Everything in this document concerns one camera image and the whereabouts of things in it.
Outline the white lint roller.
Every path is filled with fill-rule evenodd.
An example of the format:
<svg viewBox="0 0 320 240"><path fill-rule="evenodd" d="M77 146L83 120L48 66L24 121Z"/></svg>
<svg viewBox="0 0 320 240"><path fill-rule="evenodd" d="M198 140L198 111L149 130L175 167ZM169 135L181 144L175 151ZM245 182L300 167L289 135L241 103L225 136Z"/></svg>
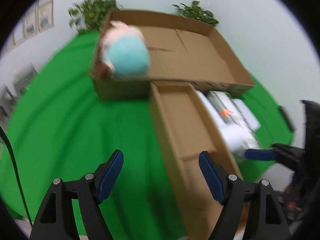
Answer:
<svg viewBox="0 0 320 240"><path fill-rule="evenodd" d="M244 129L235 123L226 123L204 94L199 90L196 90L196 93L206 107L211 118L217 124L218 130L230 152L240 154L244 150L245 145Z"/></svg>

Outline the white plastic case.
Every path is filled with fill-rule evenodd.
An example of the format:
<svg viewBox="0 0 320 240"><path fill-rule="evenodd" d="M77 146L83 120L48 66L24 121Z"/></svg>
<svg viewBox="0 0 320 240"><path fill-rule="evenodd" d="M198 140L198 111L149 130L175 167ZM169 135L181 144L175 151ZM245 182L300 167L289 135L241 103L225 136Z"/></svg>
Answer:
<svg viewBox="0 0 320 240"><path fill-rule="evenodd" d="M251 130L256 132L260 127L260 122L257 120L255 115L252 111L247 107L247 105L240 99L232 99L233 103L242 113L243 117L246 119L247 123L249 124Z"/></svg>

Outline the green white medicine box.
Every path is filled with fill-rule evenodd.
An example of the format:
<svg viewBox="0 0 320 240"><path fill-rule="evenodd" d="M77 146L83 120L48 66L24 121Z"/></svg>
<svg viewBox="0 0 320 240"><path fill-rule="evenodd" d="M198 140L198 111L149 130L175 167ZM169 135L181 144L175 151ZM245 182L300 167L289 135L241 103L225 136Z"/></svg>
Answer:
<svg viewBox="0 0 320 240"><path fill-rule="evenodd" d="M204 96L210 101L226 123L232 122L244 129L244 150L237 155L243 155L243 152L249 148L260 148L260 143L255 136L255 132L251 130L246 119L233 103L232 98L228 93L211 90Z"/></svg>

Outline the narrow cardboard insert box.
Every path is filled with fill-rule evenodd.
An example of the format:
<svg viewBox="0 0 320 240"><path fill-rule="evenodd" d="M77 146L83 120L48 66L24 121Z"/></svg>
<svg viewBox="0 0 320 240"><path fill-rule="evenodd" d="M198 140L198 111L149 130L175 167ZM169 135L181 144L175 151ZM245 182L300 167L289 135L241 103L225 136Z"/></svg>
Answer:
<svg viewBox="0 0 320 240"><path fill-rule="evenodd" d="M239 177L240 169L192 85L153 82L150 111L187 236L208 239L222 206L202 175L199 154L207 151L228 173Z"/></svg>

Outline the pink pig plush toy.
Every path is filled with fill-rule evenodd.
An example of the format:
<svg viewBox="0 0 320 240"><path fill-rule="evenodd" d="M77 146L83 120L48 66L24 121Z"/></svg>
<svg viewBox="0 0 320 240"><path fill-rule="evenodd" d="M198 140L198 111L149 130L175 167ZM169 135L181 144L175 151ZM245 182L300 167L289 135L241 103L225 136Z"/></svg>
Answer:
<svg viewBox="0 0 320 240"><path fill-rule="evenodd" d="M110 21L110 25L100 40L96 77L146 75L151 60L143 32L121 21Z"/></svg>

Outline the small black device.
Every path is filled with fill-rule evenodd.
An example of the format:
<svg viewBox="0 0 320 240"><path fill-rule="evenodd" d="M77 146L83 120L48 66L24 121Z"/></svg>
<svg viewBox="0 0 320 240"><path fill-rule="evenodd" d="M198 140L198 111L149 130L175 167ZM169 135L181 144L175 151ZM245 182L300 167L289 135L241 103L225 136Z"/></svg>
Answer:
<svg viewBox="0 0 320 240"><path fill-rule="evenodd" d="M284 106L278 106L278 110L280 111L280 113L282 114L284 120L286 121L289 130L292 133L295 132L296 131L296 126L295 126L292 118L290 117L288 111L286 110L286 108Z"/></svg>

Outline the large cardboard tray box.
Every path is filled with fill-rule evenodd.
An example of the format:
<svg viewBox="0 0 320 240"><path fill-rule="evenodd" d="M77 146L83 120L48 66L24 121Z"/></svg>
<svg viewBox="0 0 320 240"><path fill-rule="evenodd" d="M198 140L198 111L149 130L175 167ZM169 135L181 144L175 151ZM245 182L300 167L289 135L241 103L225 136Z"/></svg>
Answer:
<svg viewBox="0 0 320 240"><path fill-rule="evenodd" d="M139 28L149 50L146 76L106 77L100 60L102 35L116 21ZM142 98L152 82L188 82L207 92L240 95L254 86L223 36L211 25L178 15L143 10L110 10L97 40L91 77L106 100Z"/></svg>

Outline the grey plastic stool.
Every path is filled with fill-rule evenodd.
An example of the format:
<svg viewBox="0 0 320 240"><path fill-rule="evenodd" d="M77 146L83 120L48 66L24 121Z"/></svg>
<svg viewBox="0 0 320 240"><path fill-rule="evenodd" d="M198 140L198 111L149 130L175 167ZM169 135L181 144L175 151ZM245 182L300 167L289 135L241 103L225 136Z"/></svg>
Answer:
<svg viewBox="0 0 320 240"><path fill-rule="evenodd" d="M23 67L20 70L14 71L13 87L17 96L22 96L25 90L27 90L33 78L38 74L32 63Z"/></svg>

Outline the right potted plant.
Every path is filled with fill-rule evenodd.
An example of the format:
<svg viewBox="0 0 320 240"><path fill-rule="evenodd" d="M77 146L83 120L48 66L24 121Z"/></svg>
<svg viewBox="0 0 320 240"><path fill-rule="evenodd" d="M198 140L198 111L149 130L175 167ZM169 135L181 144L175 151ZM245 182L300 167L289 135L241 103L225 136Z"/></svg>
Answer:
<svg viewBox="0 0 320 240"><path fill-rule="evenodd" d="M211 11L206 10L200 6L200 1L194 0L192 1L191 5L180 3L173 4L172 6L182 17L192 18L214 27L219 24L219 21L215 18L214 14Z"/></svg>

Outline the potted plant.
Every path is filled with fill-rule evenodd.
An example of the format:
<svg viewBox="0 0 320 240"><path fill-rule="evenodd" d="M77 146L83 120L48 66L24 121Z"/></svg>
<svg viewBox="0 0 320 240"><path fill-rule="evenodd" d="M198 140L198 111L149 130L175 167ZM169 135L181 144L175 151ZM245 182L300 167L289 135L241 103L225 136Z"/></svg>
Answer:
<svg viewBox="0 0 320 240"><path fill-rule="evenodd" d="M194 0L192 1L191 5L180 3L173 4L172 6L182 17L192 18L214 27L219 24L219 21L215 18L214 14L211 11L206 10L200 6L200 1Z"/></svg>
<svg viewBox="0 0 320 240"><path fill-rule="evenodd" d="M79 34L87 31L100 31L103 27L106 15L110 10L123 9L116 0L83 0L73 3L68 9L71 17L69 26L75 28Z"/></svg>

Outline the left potted plant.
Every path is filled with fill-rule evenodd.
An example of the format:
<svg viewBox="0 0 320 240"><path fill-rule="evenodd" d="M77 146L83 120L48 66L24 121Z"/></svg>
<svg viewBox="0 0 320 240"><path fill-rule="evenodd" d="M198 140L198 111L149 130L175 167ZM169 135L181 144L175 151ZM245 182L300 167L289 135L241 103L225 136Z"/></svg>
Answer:
<svg viewBox="0 0 320 240"><path fill-rule="evenodd" d="M73 3L68 9L71 17L69 26L75 28L79 34L87 31L100 31L103 27L106 15L110 10L123 9L116 0L83 0Z"/></svg>

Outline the framed certificates on wall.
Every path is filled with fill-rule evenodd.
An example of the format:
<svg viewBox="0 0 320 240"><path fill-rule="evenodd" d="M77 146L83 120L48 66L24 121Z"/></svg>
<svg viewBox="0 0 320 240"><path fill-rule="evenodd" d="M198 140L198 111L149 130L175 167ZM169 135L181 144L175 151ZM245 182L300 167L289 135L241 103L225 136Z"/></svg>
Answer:
<svg viewBox="0 0 320 240"><path fill-rule="evenodd" d="M14 50L32 37L54 27L54 0L36 0L7 38L1 55Z"/></svg>

